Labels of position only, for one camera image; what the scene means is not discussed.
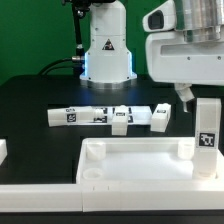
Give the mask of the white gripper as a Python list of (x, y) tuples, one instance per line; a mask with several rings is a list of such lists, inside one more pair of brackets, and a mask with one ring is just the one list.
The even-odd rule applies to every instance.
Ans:
[(175, 83), (185, 112), (191, 84), (224, 85), (224, 0), (166, 0), (142, 24), (149, 75)]

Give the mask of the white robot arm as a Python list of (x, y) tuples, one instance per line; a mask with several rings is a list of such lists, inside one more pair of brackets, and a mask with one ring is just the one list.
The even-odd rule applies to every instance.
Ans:
[[(166, 0), (143, 17), (142, 25), (153, 81), (172, 83), (184, 103), (194, 99), (194, 84), (224, 86), (224, 0)], [(81, 80), (96, 88), (134, 80), (121, 2), (93, 4), (90, 32)]]

